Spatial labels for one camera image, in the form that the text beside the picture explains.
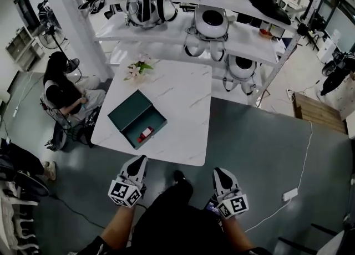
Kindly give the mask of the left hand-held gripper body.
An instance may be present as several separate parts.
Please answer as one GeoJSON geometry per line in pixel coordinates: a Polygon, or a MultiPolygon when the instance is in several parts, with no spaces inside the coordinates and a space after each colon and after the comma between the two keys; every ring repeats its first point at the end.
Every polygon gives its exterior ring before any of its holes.
{"type": "Polygon", "coordinates": [[[116,205],[132,208],[143,197],[148,161],[145,155],[128,160],[116,179],[111,181],[108,196],[116,205]]]}

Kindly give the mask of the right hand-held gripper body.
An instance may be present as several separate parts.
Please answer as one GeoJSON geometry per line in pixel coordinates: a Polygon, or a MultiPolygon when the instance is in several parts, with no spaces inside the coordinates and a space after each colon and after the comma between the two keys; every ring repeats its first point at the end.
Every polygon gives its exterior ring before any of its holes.
{"type": "Polygon", "coordinates": [[[213,170],[213,184],[217,208],[225,219],[249,210],[246,194],[243,194],[237,178],[230,171],[216,167],[213,170]]]}

